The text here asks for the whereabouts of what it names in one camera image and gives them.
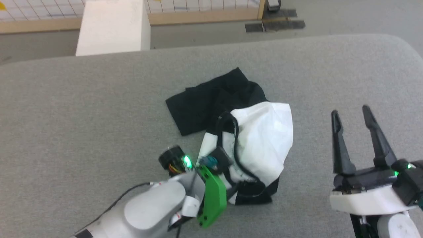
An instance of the black sleeve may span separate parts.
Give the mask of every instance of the black sleeve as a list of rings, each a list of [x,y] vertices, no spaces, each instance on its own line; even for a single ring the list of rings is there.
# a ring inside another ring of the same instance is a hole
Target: black sleeve
[[[218,98],[229,97],[248,83],[241,70],[236,68],[168,98],[166,104],[181,135],[186,136],[209,127],[215,122]]]

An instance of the gray floor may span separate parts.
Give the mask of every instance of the gray floor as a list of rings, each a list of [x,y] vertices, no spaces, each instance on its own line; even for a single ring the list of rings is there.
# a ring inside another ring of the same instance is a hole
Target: gray floor
[[[283,0],[302,30],[246,33],[245,22],[153,27],[155,49],[346,33],[398,36],[423,55],[423,0]],[[0,35],[0,64],[74,55],[78,31]]]

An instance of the gray table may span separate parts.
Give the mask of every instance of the gray table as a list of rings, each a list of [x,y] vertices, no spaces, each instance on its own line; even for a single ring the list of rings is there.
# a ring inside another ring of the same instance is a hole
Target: gray table
[[[181,237],[353,237],[349,216],[329,205],[334,108],[358,168],[371,166],[374,156],[362,104],[371,106],[397,156],[422,159],[423,60],[391,36],[6,64],[0,66],[0,237],[69,237],[130,186],[165,179],[158,155],[179,144],[195,157],[203,136],[181,137],[165,99],[238,66],[269,100],[291,105],[294,145],[272,204],[229,206],[210,229],[191,222]],[[411,215],[422,227],[423,213]]]

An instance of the white grid board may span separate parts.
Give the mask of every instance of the white grid board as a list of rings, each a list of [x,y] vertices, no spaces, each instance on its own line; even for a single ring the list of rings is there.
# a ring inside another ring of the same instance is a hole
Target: white grid board
[[[0,21],[81,18],[87,0],[0,0]],[[260,0],[145,0],[148,13],[258,8]]]

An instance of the white fabric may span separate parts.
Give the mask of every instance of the white fabric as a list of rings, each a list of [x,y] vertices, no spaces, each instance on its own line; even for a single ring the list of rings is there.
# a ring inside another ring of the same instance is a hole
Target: white fabric
[[[261,102],[248,108],[232,110],[239,125],[238,157],[240,163],[266,186],[275,181],[283,170],[283,163],[292,147],[293,126],[289,104]],[[223,132],[223,149],[233,160],[234,135]],[[217,136],[206,133],[199,157],[206,156],[216,148]],[[254,179],[243,173],[236,165],[229,168],[234,182]],[[231,185],[220,176],[227,188]]]

